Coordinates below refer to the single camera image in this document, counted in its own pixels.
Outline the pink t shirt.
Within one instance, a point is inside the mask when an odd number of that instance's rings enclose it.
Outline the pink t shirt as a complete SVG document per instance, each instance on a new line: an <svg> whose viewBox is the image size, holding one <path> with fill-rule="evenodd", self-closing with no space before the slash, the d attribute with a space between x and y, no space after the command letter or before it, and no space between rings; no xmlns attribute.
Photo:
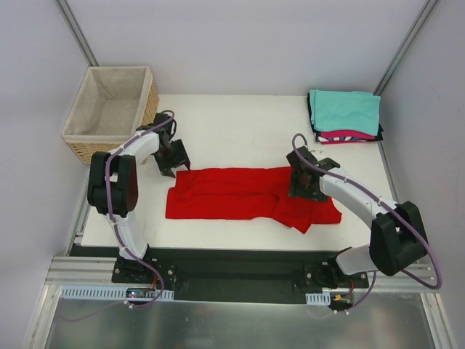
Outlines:
<svg viewBox="0 0 465 349"><path fill-rule="evenodd" d="M332 132L316 132L315 138L322 144L364 143L375 141L376 137L354 130L339 130Z"/></svg>

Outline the wicker basket with cloth liner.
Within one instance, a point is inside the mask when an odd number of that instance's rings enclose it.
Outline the wicker basket with cloth liner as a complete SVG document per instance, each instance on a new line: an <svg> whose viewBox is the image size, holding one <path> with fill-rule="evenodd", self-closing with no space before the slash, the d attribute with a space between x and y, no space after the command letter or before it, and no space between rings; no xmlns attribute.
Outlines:
<svg viewBox="0 0 465 349"><path fill-rule="evenodd" d="M159 96L148 66L89 67L62 130L84 164L126 142L153 122Z"/></svg>

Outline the red t shirt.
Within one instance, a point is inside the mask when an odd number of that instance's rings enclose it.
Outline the red t shirt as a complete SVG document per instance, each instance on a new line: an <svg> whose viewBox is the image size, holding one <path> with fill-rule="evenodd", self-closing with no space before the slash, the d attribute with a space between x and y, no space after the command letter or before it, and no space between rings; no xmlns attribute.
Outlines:
<svg viewBox="0 0 465 349"><path fill-rule="evenodd" d="M342 213L332 200L292 198L290 184L290 167L181 171L168 190L165 216L172 220L268 218L303 234L311 225L341 222Z"/></svg>

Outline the black t shirt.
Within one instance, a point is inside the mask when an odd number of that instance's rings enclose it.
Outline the black t shirt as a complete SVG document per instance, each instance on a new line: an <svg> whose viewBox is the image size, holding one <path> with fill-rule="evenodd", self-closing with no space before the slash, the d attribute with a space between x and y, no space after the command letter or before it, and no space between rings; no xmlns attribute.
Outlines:
<svg viewBox="0 0 465 349"><path fill-rule="evenodd" d="M310 97L311 97L311 93L309 92L307 94L307 110L308 110L308 114L309 114L309 119L310 119L310 126L311 126L311 130L312 130L312 133L314 135L314 138L315 138L315 133L316 132L321 132L321 131L317 131L316 128L315 128L315 125L314 125L314 121L312 119L313 117L313 112L312 112L312 106L311 106L311 102L310 102ZM376 143L376 142L380 142L383 140L383 135L382 135L382 132L384 131L384 129L382 128L382 126L379 124L379 128L378 128L378 132L376 135L373 135L376 137L376 140L375 141L371 141L371 142L365 142L365 143Z"/></svg>

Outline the teal t shirt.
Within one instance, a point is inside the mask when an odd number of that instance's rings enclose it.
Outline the teal t shirt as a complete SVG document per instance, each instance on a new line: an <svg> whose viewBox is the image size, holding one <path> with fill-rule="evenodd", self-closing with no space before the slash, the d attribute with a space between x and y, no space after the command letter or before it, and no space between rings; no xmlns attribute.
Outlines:
<svg viewBox="0 0 465 349"><path fill-rule="evenodd" d="M351 130L370 136L379 131L381 98L369 92L310 90L310 122L319 132Z"/></svg>

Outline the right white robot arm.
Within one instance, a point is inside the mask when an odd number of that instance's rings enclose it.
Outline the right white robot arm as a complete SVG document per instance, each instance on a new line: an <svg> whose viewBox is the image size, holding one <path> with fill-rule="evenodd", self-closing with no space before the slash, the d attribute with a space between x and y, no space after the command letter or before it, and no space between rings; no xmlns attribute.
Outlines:
<svg viewBox="0 0 465 349"><path fill-rule="evenodd" d="M384 201L349 177L330 158L317 160L305 147L286 157L291 165L289 195L326 204L334 199L370 229L367 245L347 247L324 262L315 281L335 289L359 273L379 271L393 276L428 254L428 241L419 208L406 201Z"/></svg>

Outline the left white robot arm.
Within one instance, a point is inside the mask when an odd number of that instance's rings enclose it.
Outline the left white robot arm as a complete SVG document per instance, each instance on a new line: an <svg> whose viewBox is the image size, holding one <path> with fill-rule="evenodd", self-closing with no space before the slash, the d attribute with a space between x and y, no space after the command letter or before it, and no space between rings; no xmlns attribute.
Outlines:
<svg viewBox="0 0 465 349"><path fill-rule="evenodd" d="M111 151L92 155L87 201L105 217L116 236L119 255L130 260L128 273L139 283L153 276L153 264L146 259L148 242L137 222L139 198L137 168L153 157L160 174L175 178L180 167L190 170L191 161L181 139L175 139L175 112L164 110L154 121L142 125L123 144Z"/></svg>

